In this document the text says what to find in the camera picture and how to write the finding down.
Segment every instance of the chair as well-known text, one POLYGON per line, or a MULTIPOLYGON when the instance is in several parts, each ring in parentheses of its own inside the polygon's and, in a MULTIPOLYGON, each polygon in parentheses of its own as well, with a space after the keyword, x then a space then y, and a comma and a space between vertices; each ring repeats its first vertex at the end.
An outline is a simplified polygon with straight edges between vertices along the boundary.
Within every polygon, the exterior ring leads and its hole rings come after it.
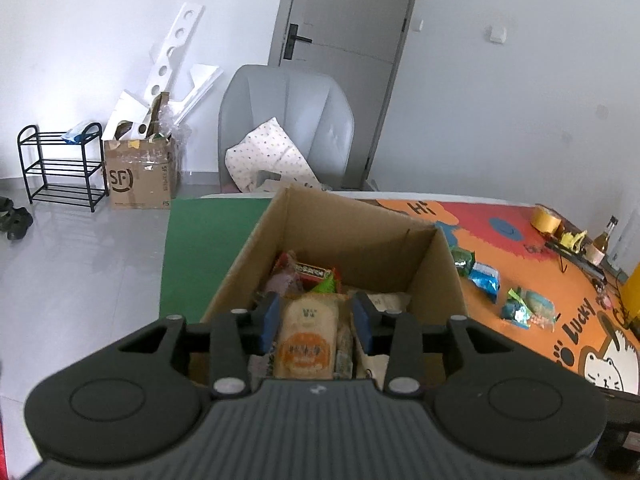
POLYGON ((353 114, 331 77, 291 68, 244 65, 220 105, 218 171, 225 192, 233 180, 226 150, 276 117, 322 184, 342 185, 353 140, 353 114))

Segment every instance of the door frame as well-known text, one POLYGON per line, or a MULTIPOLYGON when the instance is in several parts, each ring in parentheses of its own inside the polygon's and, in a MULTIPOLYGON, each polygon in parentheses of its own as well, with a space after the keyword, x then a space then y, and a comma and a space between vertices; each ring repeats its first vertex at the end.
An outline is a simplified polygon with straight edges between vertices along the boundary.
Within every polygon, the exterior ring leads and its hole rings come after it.
MULTIPOLYGON (((411 29, 412 13, 414 12, 415 0, 409 0, 406 8, 406 14, 404 16, 405 26, 404 31, 400 35, 398 41, 398 47, 396 48, 396 56, 394 57, 393 67, 391 69, 391 76, 386 86, 385 98, 380 110, 380 116, 378 117, 378 124, 376 125, 376 131, 373 135, 371 147, 369 149, 369 156, 365 163, 362 176, 360 178, 360 188, 364 186, 366 179, 369 177, 369 171, 373 162, 373 157, 378 148, 378 141, 380 140, 380 133, 382 132, 382 126, 385 123, 386 112, 389 108, 389 102, 391 101, 391 93, 396 82, 396 75, 398 74, 398 67, 400 65, 400 59, 402 57, 402 51, 404 50, 404 44, 406 43, 406 37, 411 29)), ((276 21, 273 27, 273 37, 271 38, 271 50, 269 52, 268 66, 280 66, 282 60, 282 53, 285 43, 287 41, 287 26, 289 25, 289 17, 291 15, 291 7, 293 6, 293 0, 280 0, 280 6, 278 7, 278 13, 276 15, 276 21)))

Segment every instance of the yellow tape roll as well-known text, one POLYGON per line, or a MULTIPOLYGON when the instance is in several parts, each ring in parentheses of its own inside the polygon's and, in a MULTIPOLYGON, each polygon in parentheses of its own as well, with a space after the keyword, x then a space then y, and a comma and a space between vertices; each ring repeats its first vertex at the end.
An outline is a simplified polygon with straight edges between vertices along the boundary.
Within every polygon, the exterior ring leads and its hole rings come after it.
POLYGON ((555 233, 561 221, 561 219, 543 205, 537 205, 531 216, 531 225, 542 234, 555 233))

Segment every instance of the white cartoon cat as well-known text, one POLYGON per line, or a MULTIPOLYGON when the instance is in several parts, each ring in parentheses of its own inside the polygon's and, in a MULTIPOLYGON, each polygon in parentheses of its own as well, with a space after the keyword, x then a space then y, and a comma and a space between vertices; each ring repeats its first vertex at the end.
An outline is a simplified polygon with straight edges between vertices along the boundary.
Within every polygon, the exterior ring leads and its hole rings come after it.
POLYGON ((602 359, 588 352, 584 359, 584 378, 596 386, 638 394, 638 356, 620 330, 616 330, 615 338, 609 341, 602 359))

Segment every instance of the sf logo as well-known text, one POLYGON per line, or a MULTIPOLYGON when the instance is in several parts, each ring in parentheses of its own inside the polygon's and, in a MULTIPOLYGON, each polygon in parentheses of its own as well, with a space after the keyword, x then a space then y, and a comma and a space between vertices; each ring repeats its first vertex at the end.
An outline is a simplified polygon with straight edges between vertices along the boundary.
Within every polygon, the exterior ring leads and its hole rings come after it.
POLYGON ((116 193, 126 193, 133 188, 133 173, 131 170, 111 170, 109 172, 111 189, 116 193))

